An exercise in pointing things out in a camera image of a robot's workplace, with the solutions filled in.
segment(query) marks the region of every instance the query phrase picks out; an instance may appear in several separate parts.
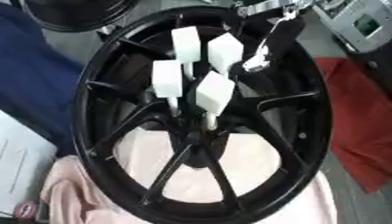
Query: pink fabric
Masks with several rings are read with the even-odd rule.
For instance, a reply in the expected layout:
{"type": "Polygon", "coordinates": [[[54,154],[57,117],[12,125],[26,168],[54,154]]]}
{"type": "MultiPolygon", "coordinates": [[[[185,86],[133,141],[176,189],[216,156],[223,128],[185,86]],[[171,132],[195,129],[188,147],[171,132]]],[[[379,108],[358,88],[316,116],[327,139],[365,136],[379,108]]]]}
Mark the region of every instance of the pink fabric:
{"type": "Polygon", "coordinates": [[[50,206],[51,224],[147,223],[113,204],[96,187],[75,156],[54,164],[41,199],[50,206]]]}
{"type": "MultiPolygon", "coordinates": [[[[129,175],[149,187],[171,156],[172,149],[166,132],[139,129],[117,145],[115,154],[129,175]]],[[[257,135],[233,134],[220,163],[235,192],[242,195],[259,184],[255,179],[262,182],[268,179],[277,170],[280,157],[257,135]]],[[[208,173],[207,169],[193,170],[182,165],[171,177],[164,195],[175,200],[216,201],[221,193],[219,189],[214,190],[216,181],[208,173]]],[[[148,223],[122,210],[103,195],[77,157],[65,157],[54,164],[41,199],[50,205],[51,224],[148,223]]],[[[325,176],[319,173],[291,203],[257,223],[281,224],[295,219],[301,224],[336,224],[336,217],[331,189],[325,176]]]]}

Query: black wheel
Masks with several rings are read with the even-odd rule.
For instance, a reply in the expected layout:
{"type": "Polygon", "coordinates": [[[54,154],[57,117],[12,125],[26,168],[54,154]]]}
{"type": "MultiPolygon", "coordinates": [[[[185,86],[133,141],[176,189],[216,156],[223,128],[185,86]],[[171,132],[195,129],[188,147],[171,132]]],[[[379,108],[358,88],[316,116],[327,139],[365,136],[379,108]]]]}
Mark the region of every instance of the black wheel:
{"type": "Polygon", "coordinates": [[[25,0],[26,11],[44,28],[86,32],[110,25],[139,0],[25,0]]]}
{"type": "MultiPolygon", "coordinates": [[[[216,131],[202,129],[202,112],[193,106],[195,82],[207,74],[204,59],[195,65],[196,81],[185,83],[181,116],[173,118],[166,103],[149,92],[151,62],[173,58],[171,30],[197,25],[206,43],[224,33],[218,7],[161,11],[123,28],[112,36],[84,70],[73,109],[73,134],[80,159],[93,181],[117,205],[152,223],[250,223],[273,214],[296,197],[318,171],[331,134],[331,109],[318,68],[299,45],[271,69],[235,75],[237,84],[258,93],[245,97],[238,87],[216,131]],[[135,105],[119,116],[123,102],[135,105]],[[274,110],[282,120],[278,131],[263,116],[274,110]],[[150,189],[131,178],[118,164],[113,146],[125,134],[147,122],[158,123],[171,135],[174,156],[150,189]],[[282,163],[255,190],[235,195],[219,158],[228,133],[246,127],[273,145],[282,163]],[[222,191],[214,203],[185,203],[163,196],[170,176],[180,165],[207,167],[222,191]]],[[[238,39],[248,57],[271,29],[267,21],[248,21],[238,39]]]]}

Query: dark blue fabric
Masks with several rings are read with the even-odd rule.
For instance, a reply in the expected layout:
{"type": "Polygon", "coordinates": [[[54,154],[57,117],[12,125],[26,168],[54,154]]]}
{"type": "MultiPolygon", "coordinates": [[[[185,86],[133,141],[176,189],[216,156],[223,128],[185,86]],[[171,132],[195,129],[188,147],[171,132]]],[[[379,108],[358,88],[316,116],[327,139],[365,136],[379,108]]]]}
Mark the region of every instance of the dark blue fabric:
{"type": "Polygon", "coordinates": [[[0,3],[0,109],[56,144],[59,156],[75,153],[69,109],[81,69],[28,15],[0,3]]]}

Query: white foam block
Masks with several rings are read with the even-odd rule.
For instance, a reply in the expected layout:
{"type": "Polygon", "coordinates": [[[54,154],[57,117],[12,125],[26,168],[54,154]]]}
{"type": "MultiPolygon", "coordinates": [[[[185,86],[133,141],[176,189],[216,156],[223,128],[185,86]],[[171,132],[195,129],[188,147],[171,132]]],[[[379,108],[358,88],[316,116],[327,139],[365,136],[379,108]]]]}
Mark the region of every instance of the white foam block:
{"type": "Polygon", "coordinates": [[[195,26],[171,31],[176,59],[182,64],[200,61],[201,43],[195,26]]]}
{"type": "Polygon", "coordinates": [[[233,35],[223,34],[208,42],[208,60],[220,74],[227,74],[234,63],[242,60],[243,48],[233,35]]]}
{"type": "Polygon", "coordinates": [[[231,100],[235,83],[216,72],[210,72],[196,89],[196,104],[220,116],[231,100]]]}
{"type": "Polygon", "coordinates": [[[152,86],[158,98],[181,97],[181,63],[177,60],[154,61],[152,68],[152,86]]]}

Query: paper sheet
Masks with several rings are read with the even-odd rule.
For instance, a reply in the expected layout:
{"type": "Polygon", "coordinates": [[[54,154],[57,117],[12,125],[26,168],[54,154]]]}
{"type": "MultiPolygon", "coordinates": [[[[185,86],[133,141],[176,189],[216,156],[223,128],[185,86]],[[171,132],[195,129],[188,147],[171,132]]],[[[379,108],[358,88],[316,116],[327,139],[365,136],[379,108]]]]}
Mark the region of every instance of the paper sheet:
{"type": "Polygon", "coordinates": [[[0,211],[37,200],[56,147],[0,110],[0,211]]]}

